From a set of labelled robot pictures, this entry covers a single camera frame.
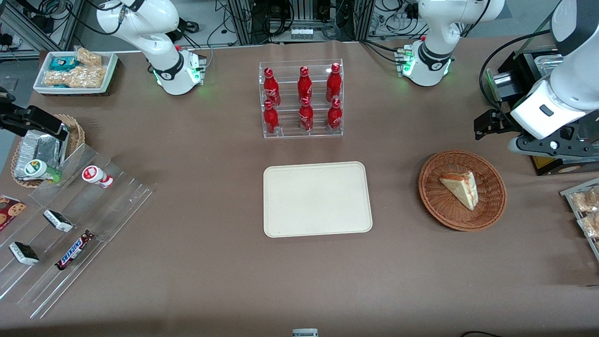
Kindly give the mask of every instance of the round wicker basket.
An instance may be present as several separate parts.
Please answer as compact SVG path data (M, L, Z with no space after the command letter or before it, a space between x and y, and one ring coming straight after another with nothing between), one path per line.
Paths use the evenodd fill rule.
M83 129L81 128L81 125L79 125L79 123L77 123L77 121L71 116L55 115L55 117L57 117L64 124L66 124L69 127L70 132L71 132L71 134L69 136L68 147L66 148L66 154L65 154L65 158L67 158L71 155L71 153L75 152L75 150L81 144L85 143L85 131L83 131ZM21 147L21 144L19 143L19 145L17 145L17 149L14 151L13 159L10 164L10 173L13 175L13 179L14 179L14 181L17 182L17 184L19 184L23 187L27 187L27 188L36 188L37 186L39 186L42 183L43 180L23 181L23 180L16 179L14 177L14 168L17 165L17 158L19 157L19 148L20 147Z
M472 171L479 193L474 210L468 210L439 181L446 173ZM499 220L506 208L506 186L497 170L484 158L466 151L433 155L422 167L418 190L428 211L442 224L461 231L485 229Z

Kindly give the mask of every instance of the table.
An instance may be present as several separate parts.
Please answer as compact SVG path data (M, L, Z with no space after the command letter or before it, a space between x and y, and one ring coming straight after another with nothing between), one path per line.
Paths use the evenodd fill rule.
M598 264L559 191L596 174L536 177L506 149L515 134L474 140L483 60L506 38L464 39L433 88L397 77L358 43L215 51L203 87L167 95L140 53L109 97L44 97L87 142L155 192L42 320L2 302L0 335L330 336L597 335ZM497 56L498 65L509 50ZM343 58L345 135L264 140L258 63ZM487 230L439 224L418 196L432 154L473 151L501 173L508 202ZM262 230L269 166L360 161L373 229L271 239ZM29 190L11 181L4 194Z

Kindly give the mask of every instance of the floor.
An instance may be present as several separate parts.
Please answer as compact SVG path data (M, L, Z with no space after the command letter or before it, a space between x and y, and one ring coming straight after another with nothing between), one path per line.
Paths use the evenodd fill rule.
M551 13L559 0L506 0L506 5L496 20L478 24L470 37L487 37L502 35L523 35L533 32L539 24ZM233 24L228 13L218 3L218 0L173 0L182 19L199 24L199 31L189 34L191 39L200 45L228 46L235 44L236 35L229 30ZM84 5L81 19L88 25L98 29L95 10L90 5ZM99 35L79 26L75 30L86 48L97 51L135 50L129 43L112 36ZM17 78L17 86L12 92L17 97L20 106L27 106L32 92L32 85L37 75L37 61L7 61L0 63L0 80L6 77ZM9 158L13 135L6 130L0 130L0 163Z

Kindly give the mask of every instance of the coca-cola bottle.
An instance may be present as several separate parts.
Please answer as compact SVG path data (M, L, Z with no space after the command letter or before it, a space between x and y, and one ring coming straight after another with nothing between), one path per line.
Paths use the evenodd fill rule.
M311 131L314 125L314 110L312 110L310 103L310 97L302 97L301 107L299 108L299 127L302 131Z
M271 100L276 106L281 105L281 95L279 93L279 83L273 76L272 68L264 69L264 93L266 98Z
M342 116L343 112L341 111L341 100L339 100L339 98L333 98L326 125L326 128L329 130L329 132L337 133L339 130L341 130Z
M339 63L333 63L331 66L331 73L329 78L326 80L326 101L330 102L333 98L339 97L341 92L341 65Z
M264 123L266 124L266 132L270 134L278 134L281 131L279 125L279 114L273 107L272 101L264 102Z
M299 74L298 99L301 100L303 97L312 99L312 80L308 75L308 67L302 66L299 69Z

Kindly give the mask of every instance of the acrylic bottle rack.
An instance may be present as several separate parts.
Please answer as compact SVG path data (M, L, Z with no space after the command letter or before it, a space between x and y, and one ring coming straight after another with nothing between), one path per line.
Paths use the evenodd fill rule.
M110 174L112 186L85 182L81 173L89 165ZM31 318L44 316L152 193L86 144L58 169L60 182L42 183L23 200L23 213L0 231L0 298L17 299ZM61 213L74 227L67 233L57 230L43 217L46 209ZM65 270L58 270L54 264L86 229L95 237ZM8 248L14 241L31 246L40 261L19 263Z
M341 78L343 79L343 60L309 60L309 61L280 61L280 62L260 62L258 69L258 88L260 92L260 106L262 118L262 133L266 139L281 138L300 138L300 137L339 137L343 135L343 117L341 118L341 127L336 133L331 133L327 128L327 116L331 103L326 100L326 80L331 73L333 63L341 65ZM314 127L306 132L300 129L300 102L298 98L297 83L300 79L300 67L308 67L310 79L312 80L312 109L314 110ZM281 95L281 105L276 107L279 114L279 124L281 131L278 134L267 132L264 122L264 101L266 94L264 92L264 69L272 68L274 78L279 83ZM341 100L341 109L345 115L344 81L341 84L339 99Z

